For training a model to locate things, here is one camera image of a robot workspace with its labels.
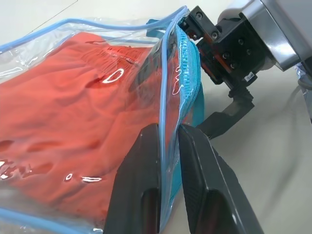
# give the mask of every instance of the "white table surface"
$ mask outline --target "white table surface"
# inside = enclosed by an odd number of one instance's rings
[[[24,5],[17,7],[16,4],[20,2]],[[230,2],[0,0],[0,43],[27,34],[41,24],[41,27],[48,26],[64,18],[125,20],[159,17],[168,15],[182,5],[190,9],[199,5],[216,23],[219,14]],[[4,22],[6,18],[13,21],[8,24]],[[202,81],[206,115],[222,111],[231,103],[225,85],[215,86],[204,73]],[[296,87],[293,69],[284,73],[277,68],[260,72],[258,80],[249,87],[255,107],[226,134],[213,140],[219,154],[236,172],[266,234],[312,233],[312,125],[302,93],[296,92]],[[164,231],[164,234],[176,233],[189,234],[182,193],[176,199]]]

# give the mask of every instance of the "screw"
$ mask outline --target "screw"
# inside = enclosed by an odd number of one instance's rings
[[[239,40],[238,40],[238,43],[239,43],[240,45],[243,45],[243,44],[244,44],[244,40],[243,40],[243,39],[239,39]]]
[[[213,33],[211,34],[211,36],[212,36],[212,37],[213,37],[213,39],[215,40],[215,39],[217,39],[217,38],[218,38],[218,33],[213,32]]]
[[[203,18],[203,15],[200,12],[197,12],[196,13],[196,17],[201,20]]]
[[[224,58],[224,59],[228,59],[229,57],[230,57],[230,53],[225,52],[225,53],[223,54],[223,58]]]
[[[231,67],[232,67],[232,69],[235,69],[236,68],[236,63],[232,63]]]

